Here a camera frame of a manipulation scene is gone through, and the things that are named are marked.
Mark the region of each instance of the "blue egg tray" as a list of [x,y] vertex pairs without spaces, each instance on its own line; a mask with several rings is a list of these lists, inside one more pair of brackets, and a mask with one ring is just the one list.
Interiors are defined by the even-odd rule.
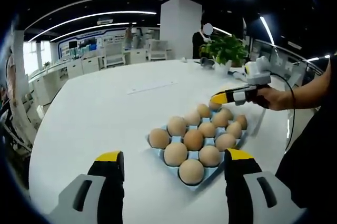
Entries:
[[[212,111],[212,117],[214,116],[215,113],[217,113],[217,111]],[[204,123],[204,122],[211,121],[211,120],[212,119],[210,119],[210,118],[201,118],[200,124]],[[229,124],[233,123],[234,121],[235,121],[235,114],[234,114],[234,120],[230,120]],[[167,130],[167,125],[165,125],[161,128]],[[198,128],[198,126],[188,126],[187,129],[186,129],[186,132],[188,130],[197,129],[197,128]],[[222,134],[226,134],[226,129],[223,128],[223,127],[216,128],[215,137],[205,138],[204,139],[204,146],[207,146],[207,145],[215,146],[215,140],[217,139],[217,137],[219,137]],[[148,144],[150,145],[148,137],[149,137],[149,135],[146,135],[146,140],[147,140]],[[240,149],[244,145],[246,137],[247,137],[247,130],[243,130],[242,134],[241,134],[241,138],[236,140],[236,147],[235,147],[236,149]],[[184,138],[181,137],[181,136],[171,136],[170,137],[170,143],[172,143],[172,142],[182,142],[183,143],[183,139]],[[179,180],[181,181],[181,179],[179,177],[179,172],[178,172],[179,166],[172,167],[172,166],[168,166],[165,163],[165,160],[164,160],[165,150],[164,149],[152,148],[152,147],[151,147],[151,149],[159,157],[159,159],[165,164],[165,166],[169,169],[169,171],[174,176],[178,177]],[[184,185],[186,185],[189,189],[191,189],[192,191],[199,190],[204,185],[207,185],[212,179],[214,179],[214,177],[216,177],[216,175],[221,173],[223,168],[224,168],[225,152],[220,151],[220,154],[221,154],[221,161],[220,161],[220,163],[217,167],[204,167],[204,170],[205,170],[204,178],[202,179],[202,181],[199,184],[197,184],[197,185],[187,185],[183,181],[181,181],[181,182]],[[187,159],[191,159],[191,158],[199,160],[199,151],[188,151]]]

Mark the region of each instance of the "brown egg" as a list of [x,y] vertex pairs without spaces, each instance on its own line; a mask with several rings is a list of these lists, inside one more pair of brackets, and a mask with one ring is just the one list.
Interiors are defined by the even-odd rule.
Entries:
[[227,120],[233,120],[234,118],[232,112],[227,108],[222,108],[220,113],[223,113]]
[[236,139],[231,134],[223,134],[217,137],[215,140],[215,146],[219,151],[225,151],[228,148],[234,148],[236,145]]
[[197,111],[185,115],[184,119],[187,122],[187,124],[191,126],[198,126],[201,120],[200,115]]
[[210,116],[211,116],[211,111],[210,111],[209,107],[206,106],[205,104],[198,105],[196,110],[201,117],[210,118]]
[[221,104],[218,103],[214,103],[214,102],[209,102],[209,108],[211,110],[218,110],[219,108],[221,108]]
[[214,146],[205,146],[199,152],[199,161],[205,167],[216,167],[221,161],[221,155]]
[[236,139],[239,139],[242,134],[241,124],[238,121],[233,122],[227,127],[226,132],[233,135]]
[[167,131],[171,136],[184,136],[187,123],[182,117],[174,116],[167,124]]
[[197,185],[204,178],[205,170],[195,159],[188,159],[179,167],[179,177],[187,185]]
[[187,148],[181,142],[169,144],[164,151],[164,160],[168,166],[179,166],[187,159]]
[[153,148],[165,149],[170,143],[170,136],[166,130],[155,128],[151,130],[148,141]]
[[228,119],[225,113],[216,113],[212,118],[212,123],[216,128],[218,127],[227,127]]
[[204,137],[214,137],[215,136],[215,126],[213,123],[201,123],[199,128],[200,132]]
[[204,145],[204,137],[202,133],[197,129],[191,129],[187,131],[184,136],[184,145],[190,151],[198,151]]
[[247,129],[247,119],[244,115],[238,115],[235,121],[241,124],[243,130]]

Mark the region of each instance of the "white table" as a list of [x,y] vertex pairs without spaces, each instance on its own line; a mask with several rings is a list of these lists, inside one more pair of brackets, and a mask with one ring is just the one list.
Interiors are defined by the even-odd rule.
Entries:
[[[77,175],[86,174],[96,157],[122,150],[125,224],[226,223],[223,173],[201,193],[191,192],[153,155],[144,136],[171,116],[206,103],[222,87],[240,85],[239,80],[225,79],[192,61],[178,60],[117,67],[69,80],[52,102],[35,139],[29,170],[33,204],[42,213],[51,212],[58,194]],[[275,79],[272,86],[284,88]],[[74,99],[74,94],[82,98]],[[263,111],[254,104],[236,109],[247,115]],[[286,111],[267,110],[257,135],[248,137],[243,147],[263,170],[277,169],[284,154],[287,119]]]

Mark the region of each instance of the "ceiling light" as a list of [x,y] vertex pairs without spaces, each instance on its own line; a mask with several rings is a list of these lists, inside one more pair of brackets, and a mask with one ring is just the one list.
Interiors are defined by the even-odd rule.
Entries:
[[217,30],[217,31],[220,31],[220,32],[222,32],[222,33],[225,33],[225,34],[227,34],[227,35],[229,35],[229,36],[232,36],[231,33],[228,33],[227,31],[224,31],[224,30],[222,30],[222,29],[219,29],[219,28],[216,28],[216,27],[213,27],[213,29],[215,29],[215,30]]
[[318,57],[313,57],[313,58],[308,59],[307,61],[308,61],[308,62],[311,62],[311,61],[316,61],[316,60],[318,60],[318,59],[319,59]]
[[57,38],[54,38],[53,40],[51,40],[51,42],[53,42],[53,41],[55,41],[57,39],[60,39],[60,38],[62,38],[64,36],[72,35],[72,34],[75,34],[75,33],[81,32],[81,31],[85,31],[85,30],[88,30],[88,29],[108,27],[108,26],[116,26],[116,25],[128,25],[128,24],[130,24],[130,23],[111,23],[111,24],[97,25],[97,26],[93,26],[93,27],[89,27],[89,28],[82,28],[82,29],[75,30],[75,31],[72,31],[70,33],[67,33],[65,35],[59,36]]
[[104,12],[104,13],[97,13],[97,14],[92,14],[92,15],[85,15],[85,16],[81,16],[81,17],[78,17],[78,18],[75,18],[75,19],[72,19],[72,20],[68,20],[66,22],[57,24],[54,27],[46,29],[45,31],[42,31],[41,33],[39,33],[36,36],[34,36],[28,42],[31,42],[32,40],[34,40],[35,38],[41,36],[42,34],[48,32],[48,31],[51,31],[54,28],[60,27],[60,26],[62,26],[64,24],[71,23],[71,22],[74,22],[74,21],[77,21],[77,20],[88,18],[88,17],[98,16],[98,15],[111,15],[111,14],[147,14],[147,15],[156,15],[157,13],[156,12],[146,12],[146,11],[113,11],[113,12]]
[[260,19],[261,19],[261,21],[262,21],[262,23],[263,23],[263,26],[264,26],[265,30],[267,31],[267,33],[268,33],[268,35],[269,35],[269,39],[270,39],[270,41],[272,42],[272,45],[275,45],[274,39],[273,39],[273,36],[272,36],[272,33],[270,32],[270,29],[269,29],[269,27],[268,27],[268,25],[267,25],[267,22],[265,21],[265,19],[264,19],[263,16],[260,16]]

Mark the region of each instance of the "chair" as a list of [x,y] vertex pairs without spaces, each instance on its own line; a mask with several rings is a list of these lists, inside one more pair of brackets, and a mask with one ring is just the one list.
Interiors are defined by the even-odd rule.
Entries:
[[151,40],[148,50],[148,59],[152,60],[167,60],[167,41]]
[[123,43],[111,43],[105,45],[104,67],[112,65],[125,65],[125,55],[123,54]]

